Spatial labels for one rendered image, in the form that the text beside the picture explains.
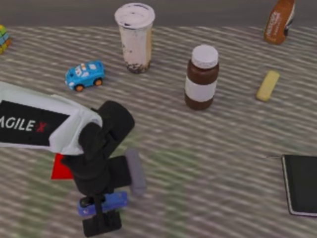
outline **gray tabletop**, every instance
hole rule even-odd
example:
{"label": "gray tabletop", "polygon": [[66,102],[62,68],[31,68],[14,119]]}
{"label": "gray tabletop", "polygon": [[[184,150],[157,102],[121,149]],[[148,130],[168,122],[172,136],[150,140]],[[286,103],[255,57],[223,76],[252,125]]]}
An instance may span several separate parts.
{"label": "gray tabletop", "polygon": [[[113,21],[113,12],[122,2],[116,1],[116,5],[105,0],[103,9],[101,1],[87,4],[89,15],[85,17],[92,21],[91,26],[87,21],[75,23],[71,18],[55,18],[53,23],[45,9],[48,11],[50,6],[58,15],[61,4],[55,2],[42,1],[15,20],[11,15],[17,13],[14,7],[6,4],[0,8],[2,24],[13,38],[12,46],[0,56],[0,80],[58,94],[87,107],[115,100],[133,114],[136,128],[116,153],[123,153],[127,146],[139,148],[148,193],[140,200],[130,197],[130,204],[122,213],[123,229],[101,237],[317,236],[314,219],[288,214],[281,161],[270,157],[317,153],[317,27],[309,23],[313,20],[309,8],[308,15],[298,15],[287,41],[272,46],[262,40],[260,18],[266,18],[268,12],[263,12],[263,16],[255,14],[257,20],[249,23],[241,20],[241,25],[235,22],[230,26],[227,20],[223,25],[213,24],[211,20],[208,24],[186,26],[172,13],[178,11],[179,16],[185,16],[188,7],[176,8],[172,1],[166,19],[157,19],[150,71],[133,75],[123,64],[118,29],[113,23],[101,26],[101,21],[88,17],[95,11]],[[164,1],[148,2],[164,15]],[[227,9],[237,21],[238,15],[247,19],[253,14],[252,5],[245,14],[241,13],[242,0],[233,5],[228,1],[222,1],[228,2],[223,5],[212,2],[211,12],[216,12],[217,7],[223,12]],[[304,2],[308,5],[308,1],[301,1],[299,11],[307,7]],[[83,1],[63,3],[65,9],[77,6],[78,12],[85,8]],[[201,1],[197,13],[206,12],[202,18],[212,19],[213,14],[207,14],[208,4]],[[255,9],[265,6],[269,11],[273,1],[254,1],[253,5]],[[40,12],[46,15],[45,20],[32,22],[31,15],[40,16]],[[170,26],[168,12],[174,19]],[[220,75],[213,106],[204,112],[193,112],[184,104],[184,79],[191,50],[201,43],[218,49]],[[102,60],[106,67],[104,85],[82,93],[66,88],[67,69],[95,59]],[[281,74],[272,98],[268,103],[256,101],[255,93],[271,69]],[[51,153],[0,148],[0,162],[0,237],[83,237],[81,218],[76,214],[76,201],[81,195],[72,182],[50,181]]]}

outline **white lid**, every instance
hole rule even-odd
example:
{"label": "white lid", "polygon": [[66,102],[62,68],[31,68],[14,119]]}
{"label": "white lid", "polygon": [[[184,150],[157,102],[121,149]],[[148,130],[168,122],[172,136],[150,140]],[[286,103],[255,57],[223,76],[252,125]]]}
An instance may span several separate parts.
{"label": "white lid", "polygon": [[208,45],[200,45],[193,49],[192,63],[202,69],[213,68],[218,64],[218,51]]}
{"label": "white lid", "polygon": [[139,29],[151,25],[155,19],[153,8],[143,3],[128,3],[120,7],[114,14],[118,25]]}

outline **red object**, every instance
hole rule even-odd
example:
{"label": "red object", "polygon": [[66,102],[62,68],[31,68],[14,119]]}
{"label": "red object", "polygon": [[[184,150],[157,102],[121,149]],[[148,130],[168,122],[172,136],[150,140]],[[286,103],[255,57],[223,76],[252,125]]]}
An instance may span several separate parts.
{"label": "red object", "polygon": [[71,171],[68,167],[63,165],[60,161],[63,158],[63,155],[56,154],[51,179],[52,180],[68,180],[73,179],[73,175],[71,174]]}

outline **blue toy car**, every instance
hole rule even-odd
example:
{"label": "blue toy car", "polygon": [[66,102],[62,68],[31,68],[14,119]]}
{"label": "blue toy car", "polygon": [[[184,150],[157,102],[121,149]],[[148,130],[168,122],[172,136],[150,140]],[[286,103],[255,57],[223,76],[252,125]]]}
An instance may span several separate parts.
{"label": "blue toy car", "polygon": [[[128,194],[125,191],[118,191],[104,196],[105,201],[102,203],[103,212],[122,208],[128,205]],[[81,202],[77,204],[78,214],[82,217],[93,216],[96,214],[94,204],[82,207]]]}
{"label": "blue toy car", "polygon": [[70,89],[81,92],[86,87],[102,85],[104,77],[104,66],[96,60],[70,68],[65,75],[65,83]]}

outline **brown bottle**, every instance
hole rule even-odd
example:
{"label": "brown bottle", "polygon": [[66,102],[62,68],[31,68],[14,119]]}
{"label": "brown bottle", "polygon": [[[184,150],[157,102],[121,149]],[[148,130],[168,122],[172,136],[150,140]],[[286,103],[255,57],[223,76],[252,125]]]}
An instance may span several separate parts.
{"label": "brown bottle", "polygon": [[188,62],[185,102],[193,110],[204,110],[213,102],[219,72],[218,51],[208,45],[194,48]]}
{"label": "brown bottle", "polygon": [[282,44],[292,25],[294,13],[295,0],[279,0],[269,15],[264,39],[272,44]]}

